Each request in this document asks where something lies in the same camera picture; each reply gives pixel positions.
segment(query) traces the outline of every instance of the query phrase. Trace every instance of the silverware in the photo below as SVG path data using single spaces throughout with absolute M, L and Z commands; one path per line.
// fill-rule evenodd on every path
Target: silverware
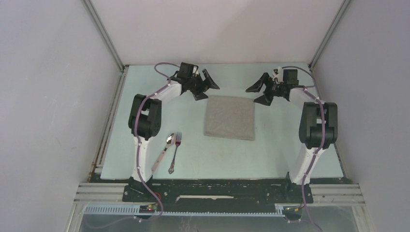
M 171 167 L 168 169 L 169 174 L 172 174 L 174 172 L 176 150 L 178 149 L 179 145 L 181 145 L 181 139 L 182 139 L 182 133 L 181 132 L 176 133 L 176 140 L 175 140 L 176 148 L 175 148 L 174 158 L 172 159 L 172 162 L 171 162 Z
M 170 146 L 174 145 L 175 140 L 176 140 L 176 136 L 175 136 L 174 133 L 171 133 L 171 134 L 167 137 L 167 139 L 166 139 L 166 143 L 167 143 L 167 144 L 165 145 L 165 148 L 164 148 L 164 150 L 161 152 L 161 154 L 160 154 L 160 156 L 158 157 L 157 161 L 155 161 L 154 166 L 152 166 L 152 168 L 151 168 L 151 171 L 152 171 L 152 172 L 154 172 L 154 171 L 157 169 L 157 167 L 158 167 L 158 165 L 160 164 L 162 158 L 164 158 L 164 155 L 165 155 L 166 150 L 167 150 Z

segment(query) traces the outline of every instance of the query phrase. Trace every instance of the white table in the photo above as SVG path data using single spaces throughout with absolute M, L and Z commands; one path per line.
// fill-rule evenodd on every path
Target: white table
M 262 93 L 246 93 L 264 72 L 272 73 L 278 66 L 294 65 L 308 70 L 304 63 L 271 64 L 204 64 L 220 86 L 207 95 L 246 97 L 254 99 Z M 162 65 L 161 72 L 174 74 L 176 67 Z M 298 71 L 301 85 L 312 85 L 311 78 Z M 134 164 L 134 141 L 128 128 L 128 118 L 135 94 L 148 95 L 165 84 L 165 78 L 154 66 L 130 66 L 109 138 L 101 179 L 128 179 Z M 195 101 L 186 92 L 162 106 L 162 126 L 150 142 L 150 167 L 165 146 L 172 132 L 182 132 L 175 172 L 168 174 L 175 146 L 168 149 L 154 173 L 157 179 L 258 179 L 284 178 L 300 150 L 298 138 L 301 110 L 283 98 L 274 98 L 271 106 L 255 104 L 255 141 L 233 140 L 204 136 L 207 100 Z M 312 178 L 342 177 L 342 169 L 331 145 L 320 157 Z

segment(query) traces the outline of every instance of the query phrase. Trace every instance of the square cloth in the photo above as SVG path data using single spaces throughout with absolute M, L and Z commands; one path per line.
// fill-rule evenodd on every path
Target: square cloth
M 209 96 L 204 134 L 219 138 L 255 140 L 253 99 Z

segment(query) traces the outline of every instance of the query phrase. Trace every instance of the fork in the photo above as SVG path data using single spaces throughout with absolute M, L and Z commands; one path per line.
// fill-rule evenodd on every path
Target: fork
M 181 139 L 182 139 L 182 133 L 181 132 L 176 133 L 176 140 L 175 140 L 176 148 L 175 148 L 174 158 L 172 159 L 172 162 L 171 162 L 171 167 L 168 169 L 169 174 L 172 174 L 174 172 L 176 150 L 178 149 L 179 145 L 181 145 Z

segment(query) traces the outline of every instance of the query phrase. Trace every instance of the white wall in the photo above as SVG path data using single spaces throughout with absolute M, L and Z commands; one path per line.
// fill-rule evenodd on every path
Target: white wall
M 310 62 L 343 0 L 93 0 L 124 64 Z
M 410 1 L 356 0 L 317 65 L 341 156 L 378 231 L 409 231 Z
M 63 231 L 119 70 L 80 0 L 0 0 L 1 231 Z

